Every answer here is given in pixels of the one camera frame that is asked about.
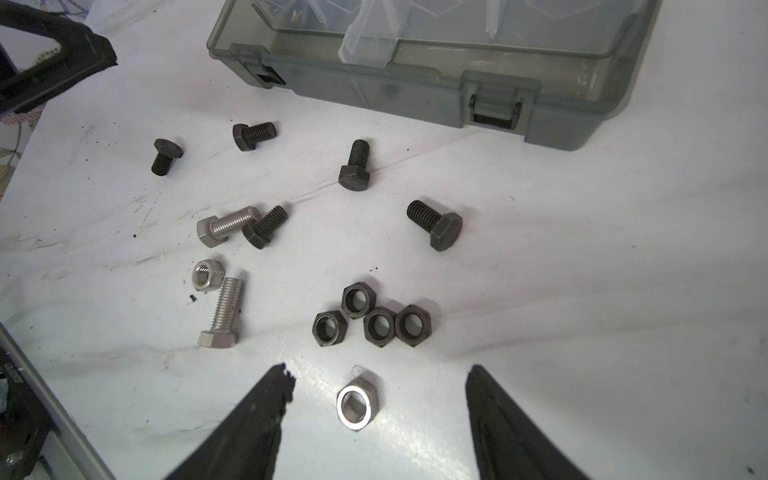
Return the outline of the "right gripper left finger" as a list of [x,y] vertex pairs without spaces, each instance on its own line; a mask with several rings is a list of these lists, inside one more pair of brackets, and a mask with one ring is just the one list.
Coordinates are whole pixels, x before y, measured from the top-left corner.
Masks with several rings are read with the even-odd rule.
[[231,413],[168,477],[170,479],[271,479],[281,422],[296,379],[284,364],[272,366]]

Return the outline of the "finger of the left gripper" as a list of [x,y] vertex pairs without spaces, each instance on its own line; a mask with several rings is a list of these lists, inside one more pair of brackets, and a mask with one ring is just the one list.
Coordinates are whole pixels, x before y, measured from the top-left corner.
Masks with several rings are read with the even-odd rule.
[[60,46],[53,57],[24,71],[16,68],[6,51],[1,52],[2,115],[29,112],[117,64],[107,38],[61,14],[3,1],[1,25],[51,39]]

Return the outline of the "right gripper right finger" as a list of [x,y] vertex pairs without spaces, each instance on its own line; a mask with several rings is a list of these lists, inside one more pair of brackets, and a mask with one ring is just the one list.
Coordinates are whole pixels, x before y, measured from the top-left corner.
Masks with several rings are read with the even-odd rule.
[[484,367],[471,368],[465,392],[482,479],[587,478]]

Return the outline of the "silver hex nut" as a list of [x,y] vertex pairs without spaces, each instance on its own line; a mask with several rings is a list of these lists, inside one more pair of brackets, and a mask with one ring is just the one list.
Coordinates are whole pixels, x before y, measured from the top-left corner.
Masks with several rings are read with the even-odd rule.
[[225,268],[220,261],[214,259],[201,260],[192,270],[192,285],[200,292],[217,290],[222,286],[225,275]]
[[376,386],[362,376],[355,378],[337,393],[336,411],[340,422],[349,430],[364,429],[379,411]]

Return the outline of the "black hex bolt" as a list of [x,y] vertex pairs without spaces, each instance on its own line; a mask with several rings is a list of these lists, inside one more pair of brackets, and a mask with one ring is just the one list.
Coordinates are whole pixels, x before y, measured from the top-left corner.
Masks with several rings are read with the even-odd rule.
[[248,221],[241,232],[245,239],[255,248],[262,250],[267,247],[275,233],[289,218],[287,211],[277,205],[272,208],[261,220]]
[[173,161],[181,158],[184,151],[179,145],[167,139],[156,139],[154,147],[157,150],[157,155],[151,166],[151,171],[157,176],[165,176],[168,174]]
[[450,248],[463,227],[463,218],[459,214],[440,214],[421,200],[412,201],[406,214],[412,222],[430,234],[430,246],[438,252]]
[[232,127],[232,134],[236,146],[241,151],[253,151],[259,143],[276,138],[277,129],[272,122],[253,126],[240,123]]
[[338,183],[351,191],[365,191],[370,182],[367,163],[370,145],[366,140],[357,139],[353,142],[349,160],[340,169]]

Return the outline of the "black hex nut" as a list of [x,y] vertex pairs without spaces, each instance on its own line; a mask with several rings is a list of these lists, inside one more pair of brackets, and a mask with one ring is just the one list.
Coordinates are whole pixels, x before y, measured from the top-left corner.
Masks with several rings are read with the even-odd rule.
[[396,315],[395,331],[401,341],[416,347],[432,333],[431,315],[418,305],[408,305]]
[[312,334],[321,347],[328,347],[344,341],[348,322],[339,310],[319,313],[312,326]]
[[372,309],[364,318],[364,335],[368,342],[383,348],[395,337],[395,313],[386,307]]
[[341,306],[351,319],[366,316],[376,306],[376,292],[365,282],[356,282],[343,290]]

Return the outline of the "silver hex bolt long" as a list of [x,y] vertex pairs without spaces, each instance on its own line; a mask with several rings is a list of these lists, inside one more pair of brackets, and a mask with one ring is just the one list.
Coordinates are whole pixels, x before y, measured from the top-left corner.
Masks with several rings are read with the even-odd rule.
[[214,318],[208,330],[200,332],[198,345],[204,348],[228,349],[237,344],[235,324],[240,312],[244,282],[226,277],[219,294]]

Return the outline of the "grey plastic organizer box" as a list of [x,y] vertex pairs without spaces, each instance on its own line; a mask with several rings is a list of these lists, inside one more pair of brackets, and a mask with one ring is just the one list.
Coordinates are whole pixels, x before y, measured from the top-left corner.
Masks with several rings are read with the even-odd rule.
[[657,1],[228,1],[247,84],[575,151],[627,104]]

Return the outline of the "aluminium mounting rail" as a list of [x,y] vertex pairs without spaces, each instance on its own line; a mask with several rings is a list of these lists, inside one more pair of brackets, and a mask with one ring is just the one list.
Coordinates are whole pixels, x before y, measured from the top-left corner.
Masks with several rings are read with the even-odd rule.
[[114,477],[6,328],[1,329],[1,477]]

